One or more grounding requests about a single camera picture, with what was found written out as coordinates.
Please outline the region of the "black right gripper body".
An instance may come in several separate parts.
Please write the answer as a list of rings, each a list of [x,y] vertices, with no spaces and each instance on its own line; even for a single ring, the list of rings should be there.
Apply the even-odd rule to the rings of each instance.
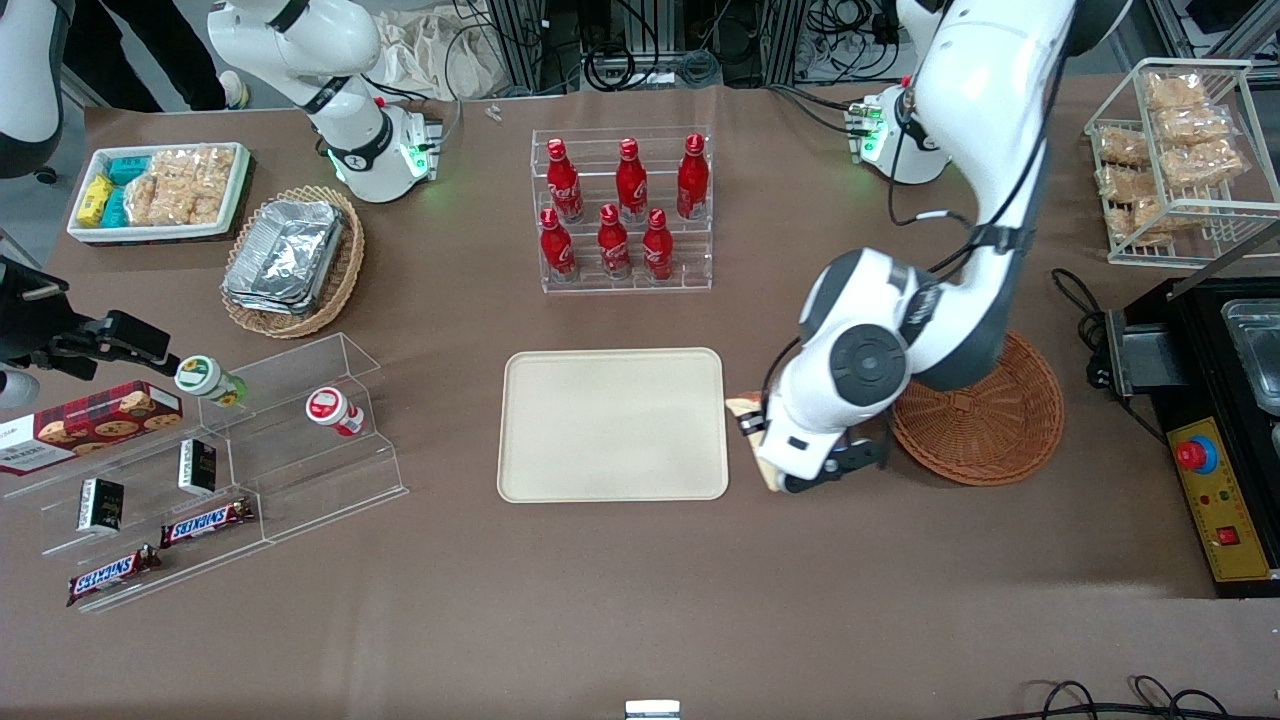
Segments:
[[[95,319],[77,313],[69,284],[56,277],[3,259],[1,359],[19,369],[60,372],[92,380],[97,370]]]

